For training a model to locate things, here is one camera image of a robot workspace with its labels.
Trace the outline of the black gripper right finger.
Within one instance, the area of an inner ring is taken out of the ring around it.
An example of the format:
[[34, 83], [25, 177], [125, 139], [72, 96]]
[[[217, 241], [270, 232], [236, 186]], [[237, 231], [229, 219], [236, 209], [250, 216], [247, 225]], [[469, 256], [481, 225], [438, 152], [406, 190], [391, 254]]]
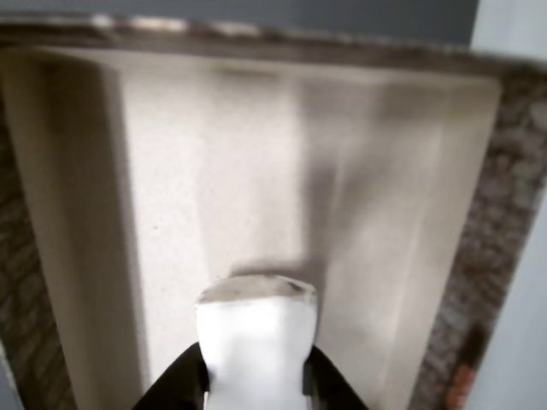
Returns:
[[342, 372], [315, 345], [304, 361], [302, 390], [319, 400], [319, 409], [368, 410]]

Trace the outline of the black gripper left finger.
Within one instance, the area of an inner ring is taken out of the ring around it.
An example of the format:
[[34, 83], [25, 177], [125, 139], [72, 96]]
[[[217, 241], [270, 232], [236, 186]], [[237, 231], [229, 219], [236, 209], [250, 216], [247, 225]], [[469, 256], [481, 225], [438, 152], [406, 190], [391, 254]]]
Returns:
[[134, 409], [204, 409], [208, 391], [207, 367], [199, 343], [193, 343], [146, 390]]

